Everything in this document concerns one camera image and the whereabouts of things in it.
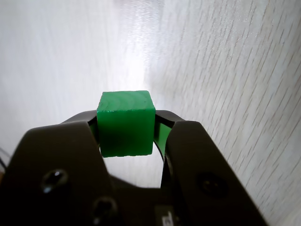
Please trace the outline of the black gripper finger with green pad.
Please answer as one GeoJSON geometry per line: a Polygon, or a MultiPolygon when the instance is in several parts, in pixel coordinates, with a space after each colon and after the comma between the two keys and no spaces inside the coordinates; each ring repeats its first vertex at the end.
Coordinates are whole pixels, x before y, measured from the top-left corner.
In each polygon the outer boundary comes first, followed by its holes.
{"type": "Polygon", "coordinates": [[[266,221],[239,179],[197,121],[157,110],[167,126],[164,169],[169,172],[174,209],[182,226],[264,226],[266,221]]]}
{"type": "Polygon", "coordinates": [[[3,226],[120,226],[96,112],[29,130],[0,185],[3,226]]]}

